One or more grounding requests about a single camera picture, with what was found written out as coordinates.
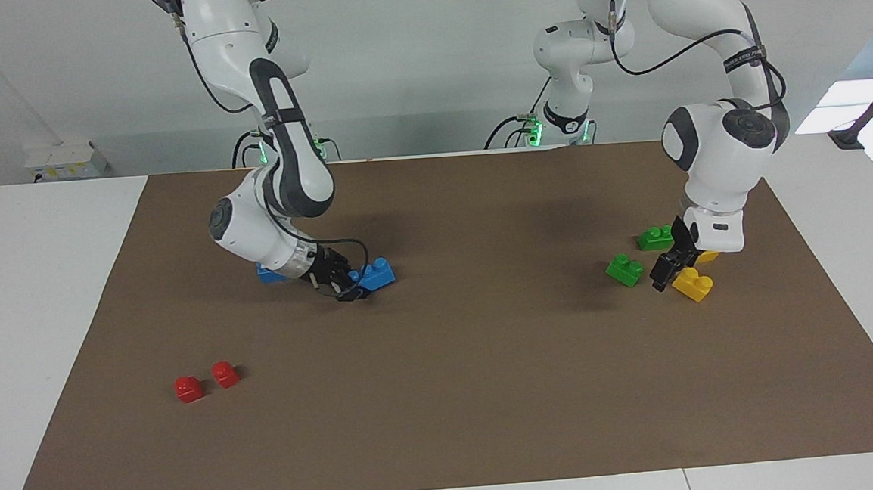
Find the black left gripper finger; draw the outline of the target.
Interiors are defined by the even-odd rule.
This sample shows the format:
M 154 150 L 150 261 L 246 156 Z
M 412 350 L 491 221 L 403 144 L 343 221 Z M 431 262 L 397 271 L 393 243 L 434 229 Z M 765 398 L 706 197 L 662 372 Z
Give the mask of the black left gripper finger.
M 654 290 L 665 291 L 684 267 L 685 256 L 682 254 L 682 251 L 670 250 L 666 253 L 661 253 L 649 274 Z
M 671 232 L 674 240 L 673 247 L 670 248 L 671 262 L 677 268 L 694 266 L 700 258 L 701 250 L 697 248 L 694 233 L 681 216 L 675 217 Z

